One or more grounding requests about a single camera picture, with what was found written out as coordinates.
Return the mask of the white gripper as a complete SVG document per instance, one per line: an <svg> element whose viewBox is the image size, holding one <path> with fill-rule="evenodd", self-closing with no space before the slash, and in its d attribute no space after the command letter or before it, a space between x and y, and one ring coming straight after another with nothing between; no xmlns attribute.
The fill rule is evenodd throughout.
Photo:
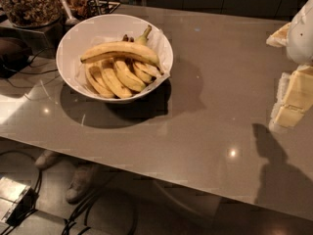
<svg viewBox="0 0 313 235"><path fill-rule="evenodd" d="M269 129L280 133L295 127L313 106L313 0L305 3L291 23L271 34L266 44L287 46L288 57L302 65L292 74L283 72L279 79Z"/></svg>

